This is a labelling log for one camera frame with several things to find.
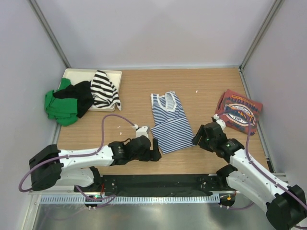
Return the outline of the green tank top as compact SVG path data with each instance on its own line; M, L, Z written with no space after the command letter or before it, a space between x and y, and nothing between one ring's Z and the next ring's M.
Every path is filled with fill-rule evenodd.
M48 119L55 119L60 125L67 127L74 124L77 120L77 99L74 98L56 98L53 93L65 90L71 86L71 81L62 78L59 89L51 90L45 94L44 109Z

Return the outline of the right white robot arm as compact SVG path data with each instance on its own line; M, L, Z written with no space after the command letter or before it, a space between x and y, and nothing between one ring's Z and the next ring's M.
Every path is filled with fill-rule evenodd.
M289 230L307 217L307 202L304 190L289 186L264 168L248 152L247 145L224 133L225 126L219 121L201 125L194 145L214 152L228 164L216 174L220 189L229 187L242 193L262 211L277 230Z

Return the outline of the blue white striped tank top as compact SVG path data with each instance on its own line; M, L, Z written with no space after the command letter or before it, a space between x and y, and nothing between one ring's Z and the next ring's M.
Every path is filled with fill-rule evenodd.
M158 140L163 154L193 146L194 137L190 123L179 97L173 91L163 95L151 94L154 127L151 133Z

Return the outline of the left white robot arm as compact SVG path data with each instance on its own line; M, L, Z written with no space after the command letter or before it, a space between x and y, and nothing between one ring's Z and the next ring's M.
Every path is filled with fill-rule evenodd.
M51 144L29 160L31 189L74 186L75 191L98 191L102 179L98 167L125 165L130 161L159 161L158 140L140 136L113 141L96 149L64 150Z

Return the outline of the red tank top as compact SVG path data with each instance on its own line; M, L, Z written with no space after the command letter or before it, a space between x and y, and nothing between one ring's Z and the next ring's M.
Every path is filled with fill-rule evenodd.
M222 93L214 113L221 114L226 126L253 136L261 110L262 103L228 89Z

